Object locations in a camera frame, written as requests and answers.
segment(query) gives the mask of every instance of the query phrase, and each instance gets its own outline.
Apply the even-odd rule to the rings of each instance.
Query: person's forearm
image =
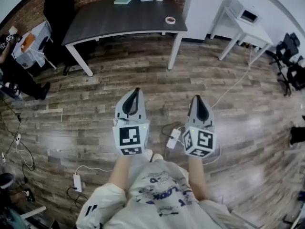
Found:
[[[6,48],[3,50],[1,56],[0,56],[0,63],[4,63],[4,61],[6,60],[6,57],[8,56],[10,52],[10,43],[8,43],[6,45]]]
[[[132,161],[132,156],[121,156],[115,163],[109,183],[112,183],[123,190],[127,189],[127,179],[129,173],[129,167]]]
[[[198,201],[207,199],[207,185],[201,158],[189,157],[189,184]]]

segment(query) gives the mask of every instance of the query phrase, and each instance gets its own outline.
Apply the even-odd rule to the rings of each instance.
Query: white appliance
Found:
[[[238,0],[232,0],[228,6],[228,9],[238,20],[248,23],[250,25],[257,24],[261,19],[261,17],[258,16],[254,9],[246,8]]]

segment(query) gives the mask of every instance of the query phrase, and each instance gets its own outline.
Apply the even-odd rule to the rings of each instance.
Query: white table leg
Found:
[[[260,51],[256,53],[256,55],[253,56],[253,58],[250,59],[248,62],[248,65],[252,65],[255,60],[257,60],[268,48],[270,47],[270,44],[266,44]]]
[[[88,67],[88,65],[85,63],[84,59],[80,56],[80,54],[77,52],[75,47],[71,44],[66,45],[66,48],[69,50],[69,52],[72,54],[73,58],[77,61],[77,63],[83,68],[83,70],[87,73],[89,76],[93,76],[92,71]]]
[[[175,41],[173,42],[173,49],[172,49],[170,60],[168,62],[168,66],[167,66],[168,70],[171,70],[173,68],[173,64],[175,63],[177,52],[178,52],[179,47],[180,47],[181,39],[182,39],[182,34],[178,33],[176,35]]]
[[[243,33],[241,31],[238,31],[236,33],[236,35],[232,38],[230,43],[226,46],[226,48],[224,49],[222,54],[219,56],[219,60],[224,59],[224,57],[228,54],[228,52],[231,50],[231,48],[233,48],[233,46],[235,45],[235,43],[238,41],[238,39],[241,37],[242,34]]]
[[[213,25],[212,29],[211,29],[211,35],[210,35],[210,39],[214,39],[215,33],[216,33],[216,28],[217,28],[217,24],[218,22],[221,20],[221,18],[223,17],[225,11],[224,8],[222,8],[222,12],[220,14],[220,16],[218,17],[218,19],[216,19],[215,24]]]
[[[247,34],[245,34],[245,33],[241,36],[241,38],[239,39],[238,45],[241,46],[241,45],[243,44],[243,42],[244,42],[246,36],[247,36]]]

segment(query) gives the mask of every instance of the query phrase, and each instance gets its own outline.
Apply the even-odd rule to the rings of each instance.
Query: shoe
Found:
[[[143,156],[150,162],[153,156],[153,151],[151,149],[145,149]]]
[[[164,160],[163,156],[160,154],[154,154],[152,159],[152,162],[155,162],[157,159]]]
[[[24,191],[29,192],[29,195],[25,197],[27,199],[27,201],[35,202],[35,198],[34,198],[32,191],[29,188],[25,189]]]
[[[48,91],[49,91],[49,89],[50,89],[50,86],[51,86],[51,84],[49,83],[49,82],[47,82],[46,84],[45,84],[45,86],[43,87],[43,92],[42,92],[42,96],[41,96],[41,99],[42,100],[45,100],[46,99],[46,95],[47,95],[47,93],[48,93]]]

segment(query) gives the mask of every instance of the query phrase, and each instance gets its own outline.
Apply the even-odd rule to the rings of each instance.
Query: black shoe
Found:
[[[27,199],[27,201],[35,202],[35,198],[34,198],[32,191],[29,188],[25,189],[24,191],[29,192],[29,195],[25,197]]]
[[[47,95],[47,93],[48,93],[48,91],[49,91],[49,89],[50,89],[50,86],[51,86],[51,84],[49,83],[49,82],[47,82],[46,84],[45,84],[45,86],[43,87],[43,92],[42,92],[42,96],[41,96],[41,99],[42,100],[45,100],[46,99],[46,95]]]

